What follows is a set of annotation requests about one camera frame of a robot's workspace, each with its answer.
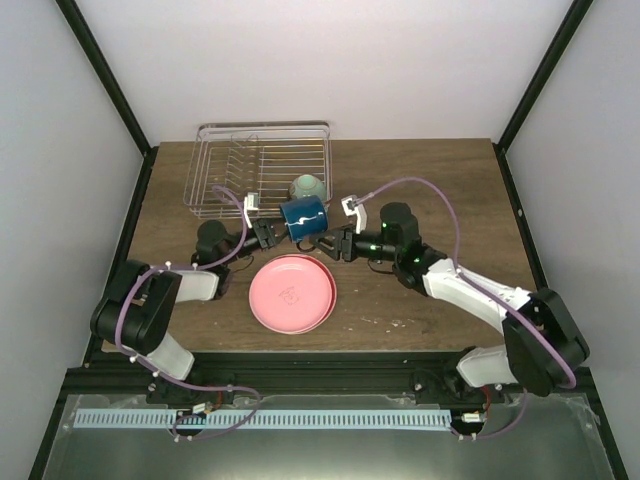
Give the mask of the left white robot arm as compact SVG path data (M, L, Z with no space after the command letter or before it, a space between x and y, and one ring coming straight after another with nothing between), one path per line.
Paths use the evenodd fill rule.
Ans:
M197 231L191 264L176 269L165 264L157 271L144 262L126 261L96 306L91 331L127 354L171 377L170 393L181 403L196 402L204 392L203 377L192 371L194 355L168 332L178 303L221 298L229 287L229 264L277 246L288 237L277 233L274 221L258 219L231 234L218 220L208 220Z

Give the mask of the dark blue mug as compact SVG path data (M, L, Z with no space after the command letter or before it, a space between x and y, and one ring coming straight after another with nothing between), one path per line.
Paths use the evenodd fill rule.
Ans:
M323 201L316 195L289 200L280 205L286 230L292 243L328 229L327 212Z

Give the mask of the green floral bowl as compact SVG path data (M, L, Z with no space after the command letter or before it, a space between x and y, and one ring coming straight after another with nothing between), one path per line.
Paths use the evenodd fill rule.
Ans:
M289 186L291 200L317 196L322 202L327 200L327 189L322 180L311 174L296 177Z

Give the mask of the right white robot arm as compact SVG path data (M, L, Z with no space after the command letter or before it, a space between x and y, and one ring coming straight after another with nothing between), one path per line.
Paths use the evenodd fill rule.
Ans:
M589 346L561 296L547 288L509 287L466 268L424 243L417 218L405 203L380 211L379 231L361 222L310 236L310 244L334 260L388 262L407 289L454 305L494 328L499 346L462 351L444 378L447 396L465 403L481 387L518 384L544 397L572 388Z

